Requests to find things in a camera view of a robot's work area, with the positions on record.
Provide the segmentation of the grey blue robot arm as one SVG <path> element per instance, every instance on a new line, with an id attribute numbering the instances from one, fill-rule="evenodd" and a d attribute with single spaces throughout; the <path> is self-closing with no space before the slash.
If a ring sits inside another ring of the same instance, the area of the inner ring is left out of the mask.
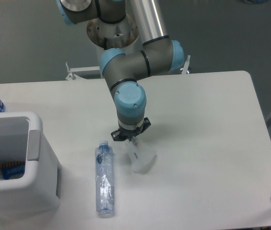
<path id="1" fill-rule="evenodd" d="M 146 93 L 139 80 L 180 69 L 181 44 L 171 40 L 156 0 L 133 0 L 133 17 L 124 0 L 59 0 L 57 6 L 68 24 L 87 22 L 87 35 L 103 49 L 101 75 L 113 98 L 118 129 L 114 141 L 131 140 L 150 126 L 145 117 Z"/>

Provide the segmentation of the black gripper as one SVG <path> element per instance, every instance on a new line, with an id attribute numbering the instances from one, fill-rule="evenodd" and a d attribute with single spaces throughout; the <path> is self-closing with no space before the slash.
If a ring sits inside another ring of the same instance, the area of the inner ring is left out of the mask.
<path id="1" fill-rule="evenodd" d="M 151 122 L 148 117 L 145 117 L 141 126 L 129 126 L 125 128 L 122 125 L 119 125 L 119 129 L 111 133 L 113 141 L 126 141 L 131 140 L 133 137 L 138 137 L 144 133 L 151 126 Z"/>

